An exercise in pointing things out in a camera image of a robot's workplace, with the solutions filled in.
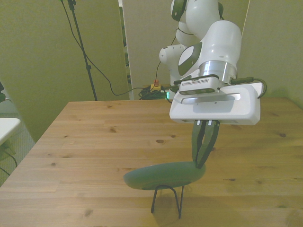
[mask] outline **robotic arm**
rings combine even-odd
[[[241,32],[234,23],[220,20],[222,13],[218,0],[173,0],[180,44],[159,54],[169,68],[171,85],[178,88],[176,94],[170,92],[171,119],[194,123],[193,160],[198,168],[207,160],[221,123],[254,125],[260,120],[263,84],[240,84],[253,79],[237,79]]]

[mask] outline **wall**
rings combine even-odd
[[[249,0],[221,0],[223,17],[243,29]],[[161,48],[171,44],[178,27],[170,15],[172,0],[123,0],[125,32],[133,87],[152,84]],[[169,71],[160,64],[158,79],[170,83]],[[134,91],[138,99],[140,89]]]
[[[127,91],[118,1],[76,2],[87,55],[116,93]],[[69,101],[94,100],[83,54],[59,0],[1,1],[0,23],[0,80],[37,141]],[[112,95],[96,69],[91,73],[99,100],[128,99]]]
[[[303,108],[303,1],[250,0],[239,77],[267,82],[265,96],[288,97]]]
[[[10,96],[8,95],[7,91],[6,90],[3,90],[2,91],[3,94],[5,94],[5,97],[10,99]],[[15,107],[15,105],[10,102],[10,101],[4,101],[2,103],[0,103],[0,114],[8,114],[8,113],[14,113],[14,114],[17,114],[18,111]]]

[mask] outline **wire stand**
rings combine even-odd
[[[5,169],[2,169],[2,168],[0,167],[0,170],[2,170],[3,172],[5,172],[7,175],[10,176],[10,174],[9,174],[8,172],[6,172]]]
[[[156,196],[157,196],[157,192],[158,192],[159,188],[162,188],[162,189],[171,189],[174,192],[176,203],[177,203],[177,209],[178,209],[178,213],[179,213],[179,219],[180,219],[181,218],[181,212],[182,212],[182,201],[183,201],[184,186],[182,186],[180,206],[179,206],[179,202],[178,202],[177,192],[176,192],[176,190],[174,188],[172,188],[172,187],[170,187],[168,185],[159,185],[159,186],[157,186],[156,189],[155,189],[155,194],[153,195],[153,200],[152,200],[152,205],[151,205],[151,213],[153,213],[154,210],[155,210]]]
[[[5,154],[7,154],[8,156],[10,156],[10,157],[14,160],[15,165],[16,165],[16,167],[17,167],[18,164],[17,164],[17,161],[16,161],[16,159],[14,158],[14,156],[12,156],[10,153],[8,153],[8,152],[6,152],[6,151],[4,151],[4,150],[3,150],[3,152],[4,152]]]
[[[82,42],[82,39],[81,39],[81,34],[80,34],[79,26],[78,26],[76,15],[75,15],[75,7],[74,7],[74,5],[76,5],[76,0],[67,0],[67,1],[68,1],[68,5],[70,7],[70,10],[71,10],[72,16],[74,17],[75,26],[77,28],[77,32],[78,32],[78,36],[79,36],[79,41],[80,41],[80,44],[81,44],[81,49],[82,49],[84,60],[85,60],[85,64],[86,64],[86,70],[87,70],[87,73],[89,74],[90,85],[91,85],[91,88],[92,88],[93,93],[94,93],[95,101],[97,101],[97,95],[96,95],[96,91],[95,91],[95,88],[94,88],[93,79],[92,79],[91,73],[90,73],[91,66],[87,62],[86,53],[85,53],[85,50],[84,50],[84,46],[83,46],[83,42]]]

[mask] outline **metal wire leg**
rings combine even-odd
[[[183,191],[184,191],[184,186],[182,186],[182,193],[181,193],[181,201],[180,201],[180,206],[179,206],[179,202],[178,202],[178,196],[177,196],[177,192],[174,188],[168,186],[168,185],[159,185],[156,187],[155,189],[155,193],[153,195],[153,200],[152,200],[152,205],[151,205],[151,212],[153,213],[155,210],[155,202],[156,202],[156,197],[157,197],[157,192],[158,192],[158,188],[163,188],[164,189],[171,189],[174,194],[175,194],[175,199],[176,199],[176,204],[177,204],[177,209],[178,209],[178,213],[179,213],[179,219],[181,218],[181,212],[182,212],[182,201],[183,201]]]
[[[4,150],[3,150],[3,152],[4,152],[5,154],[7,154],[8,156],[10,156],[10,157],[14,160],[15,165],[16,165],[16,167],[17,167],[18,164],[17,164],[17,161],[16,161],[16,159],[14,158],[14,156],[12,156],[10,153],[8,153],[8,152],[6,152],[6,151],[4,151]]]
[[[156,196],[157,196],[158,189],[156,188],[155,194],[153,195],[153,200],[152,200],[152,205],[151,205],[151,213],[155,210],[155,201],[156,201]]]
[[[2,168],[0,167],[0,170],[2,170],[3,172],[5,172],[7,175],[10,176],[10,174],[9,174],[8,172],[6,172],[5,169],[2,169]]]

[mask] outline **wood grain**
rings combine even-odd
[[[192,124],[165,100],[71,102],[0,188],[0,227],[302,227],[303,111],[262,98],[254,126],[221,125],[206,174],[173,193],[123,175],[190,161]]]

